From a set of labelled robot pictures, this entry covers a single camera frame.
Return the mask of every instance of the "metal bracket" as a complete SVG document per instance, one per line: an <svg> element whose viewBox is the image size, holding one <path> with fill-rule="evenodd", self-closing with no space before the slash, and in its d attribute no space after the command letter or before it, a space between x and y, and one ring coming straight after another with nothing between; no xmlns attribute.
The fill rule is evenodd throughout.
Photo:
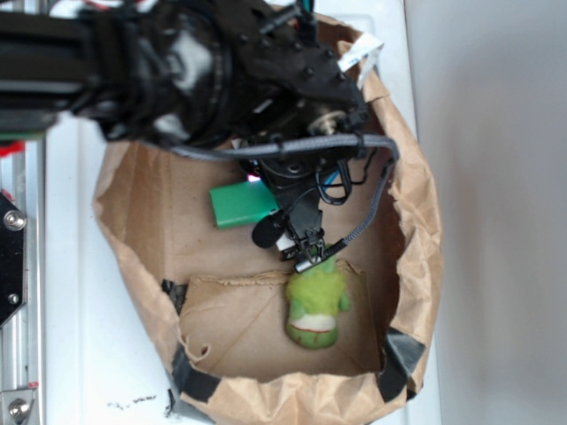
<svg viewBox="0 0 567 425"><path fill-rule="evenodd" d="M24 228L26 216L0 194L0 327L25 304Z"/></svg>
<svg viewBox="0 0 567 425"><path fill-rule="evenodd" d="M35 404L35 389L0 392L0 425L39 423Z"/></svg>

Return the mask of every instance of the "brown paper bag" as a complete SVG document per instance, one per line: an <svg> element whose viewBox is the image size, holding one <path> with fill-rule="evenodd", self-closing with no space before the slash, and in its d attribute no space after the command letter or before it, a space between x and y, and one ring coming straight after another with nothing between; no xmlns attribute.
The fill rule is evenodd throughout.
<svg viewBox="0 0 567 425"><path fill-rule="evenodd" d="M326 19L321 36L344 52L359 33ZM441 288L437 191L377 75L363 93L372 128L397 142L400 161L375 222L339 254L354 308L339 315L337 344L318 352L284 334L291 265L257 248L252 228L214 225L208 190L237 182L236 164L139 143L107 149L94 204L100 227L183 400L218 423L367 423L423 386ZM386 160L375 161L369 182L345 205L322 207L328 241L364 218ZM354 162L354 178L361 166ZM189 284L181 315L163 279Z"/></svg>

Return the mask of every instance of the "felt toy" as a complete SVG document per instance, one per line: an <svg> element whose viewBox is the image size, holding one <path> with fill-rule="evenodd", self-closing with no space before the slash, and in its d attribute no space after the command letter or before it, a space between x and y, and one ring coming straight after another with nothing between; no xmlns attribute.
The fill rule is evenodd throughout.
<svg viewBox="0 0 567 425"><path fill-rule="evenodd" d="M337 315L350 309L346 278L335 257L290 277L285 296L290 312L285 325L288 336L306 348L325 348L337 341Z"/></svg>

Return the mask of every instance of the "black mount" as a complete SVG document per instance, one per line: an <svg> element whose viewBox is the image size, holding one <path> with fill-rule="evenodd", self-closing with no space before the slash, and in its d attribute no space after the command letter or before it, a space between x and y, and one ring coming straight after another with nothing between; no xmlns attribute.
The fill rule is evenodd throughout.
<svg viewBox="0 0 567 425"><path fill-rule="evenodd" d="M25 226L25 219L21 211L4 194L0 194L0 326L25 300L22 226Z"/></svg>

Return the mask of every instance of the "screw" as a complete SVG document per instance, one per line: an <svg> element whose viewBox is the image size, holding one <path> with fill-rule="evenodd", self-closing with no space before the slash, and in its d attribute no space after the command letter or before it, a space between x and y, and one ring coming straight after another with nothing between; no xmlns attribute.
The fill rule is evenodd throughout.
<svg viewBox="0 0 567 425"><path fill-rule="evenodd" d="M26 226L26 216L22 211L9 211L4 216L4 225L8 230L18 232Z"/></svg>
<svg viewBox="0 0 567 425"><path fill-rule="evenodd" d="M12 305L16 305L19 302L19 295L18 294L10 294L8 296L8 302Z"/></svg>
<svg viewBox="0 0 567 425"><path fill-rule="evenodd" d="M307 79L307 78L311 78L315 75L315 70L311 67L311 66L307 66L304 70L303 70L303 78Z"/></svg>
<svg viewBox="0 0 567 425"><path fill-rule="evenodd" d="M17 423L22 423L29 415L29 404L17 398L8 406L8 413Z"/></svg>

